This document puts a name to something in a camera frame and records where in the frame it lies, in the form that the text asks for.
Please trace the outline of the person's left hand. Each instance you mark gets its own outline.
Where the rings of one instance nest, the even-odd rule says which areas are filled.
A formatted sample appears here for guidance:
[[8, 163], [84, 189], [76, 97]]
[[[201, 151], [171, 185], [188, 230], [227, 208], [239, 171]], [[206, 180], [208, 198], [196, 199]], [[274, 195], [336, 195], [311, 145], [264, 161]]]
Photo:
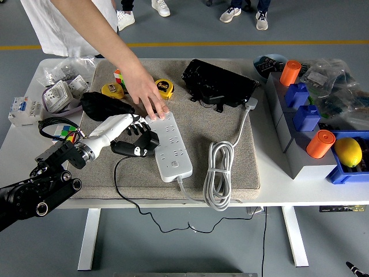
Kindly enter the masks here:
[[169, 112], [153, 78], [145, 70], [138, 73], [123, 73], [126, 88], [135, 104], [142, 103], [151, 119], [164, 119]]

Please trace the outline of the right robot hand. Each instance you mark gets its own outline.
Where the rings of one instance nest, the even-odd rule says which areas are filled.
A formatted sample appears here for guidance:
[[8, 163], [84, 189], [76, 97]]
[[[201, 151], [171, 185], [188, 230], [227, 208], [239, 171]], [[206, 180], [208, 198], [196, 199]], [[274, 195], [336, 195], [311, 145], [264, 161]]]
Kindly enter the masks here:
[[353, 272], [353, 274], [357, 277], [368, 277], [367, 273], [364, 273], [363, 271], [359, 270], [358, 267], [353, 265], [351, 262], [346, 262], [347, 267]]

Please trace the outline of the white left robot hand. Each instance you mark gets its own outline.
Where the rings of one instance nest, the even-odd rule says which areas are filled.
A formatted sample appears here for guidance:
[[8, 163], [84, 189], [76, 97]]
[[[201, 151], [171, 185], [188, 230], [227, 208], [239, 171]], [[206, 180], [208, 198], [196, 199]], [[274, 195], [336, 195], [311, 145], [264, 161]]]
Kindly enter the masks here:
[[147, 121], [136, 114], [119, 114], [108, 117], [92, 133], [81, 139], [76, 148], [86, 161], [93, 161], [99, 157], [101, 150], [107, 147], [126, 129], [143, 130], [150, 129]]

